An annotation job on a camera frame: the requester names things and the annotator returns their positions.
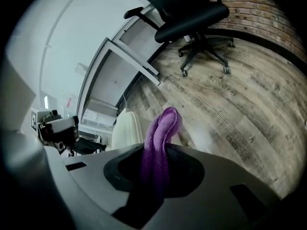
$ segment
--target white panel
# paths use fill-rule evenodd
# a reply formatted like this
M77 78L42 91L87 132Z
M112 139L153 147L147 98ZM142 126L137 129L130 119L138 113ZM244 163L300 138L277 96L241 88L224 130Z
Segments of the white panel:
M79 130L97 136L105 136L112 134L112 131L105 132L102 128L84 124L79 124Z
M86 109L82 118L95 122L97 119L97 113Z
M117 117L117 111L114 108L105 106L103 104L95 103L93 101L90 101L88 103L86 110L92 110L96 113L109 115L115 118Z
M137 73L132 65L112 52L95 81L91 97L116 105Z

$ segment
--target black slot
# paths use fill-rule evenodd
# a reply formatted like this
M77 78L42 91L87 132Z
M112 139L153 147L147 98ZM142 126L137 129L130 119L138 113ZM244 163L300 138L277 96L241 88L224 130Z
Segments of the black slot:
M82 168L82 167L85 167L85 166L86 166L85 163L78 162L78 163L66 165L66 168L67 168L68 171L73 171L73 170L76 170L76 169L79 169L79 168Z
M250 222L258 220L268 212L267 207L244 184L231 186L230 190Z

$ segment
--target chair seat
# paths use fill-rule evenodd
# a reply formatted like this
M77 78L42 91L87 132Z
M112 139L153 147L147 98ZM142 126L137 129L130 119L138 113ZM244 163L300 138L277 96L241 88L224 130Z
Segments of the chair seat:
M186 35L194 34L206 27L213 25L229 15L229 9L222 3L210 2L187 16L166 22L159 28L154 38L158 43L176 41Z

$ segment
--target white chair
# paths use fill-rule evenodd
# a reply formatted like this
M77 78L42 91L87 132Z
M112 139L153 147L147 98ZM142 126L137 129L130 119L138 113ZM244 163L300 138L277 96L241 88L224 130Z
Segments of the white chair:
M138 116L135 112L129 112L125 108L117 117L111 149L143 143L150 123L150 120ZM182 146L178 134L172 137L171 143Z

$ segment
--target chair armrest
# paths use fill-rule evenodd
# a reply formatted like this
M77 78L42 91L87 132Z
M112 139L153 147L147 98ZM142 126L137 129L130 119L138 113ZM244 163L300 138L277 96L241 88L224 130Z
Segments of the chair armrest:
M139 13L141 13L141 11L143 10L144 8L143 7L138 7L138 8L135 8L133 10L128 10L125 15L124 15L124 19L128 19L128 18L131 18L135 15L138 15Z
M158 30L159 26L157 26L151 19L147 18L145 15L141 13L143 10L143 7L138 7L132 10L129 10L125 13L124 19L131 18L133 16L138 16L141 20L143 20L145 23L149 24L152 26L154 29Z

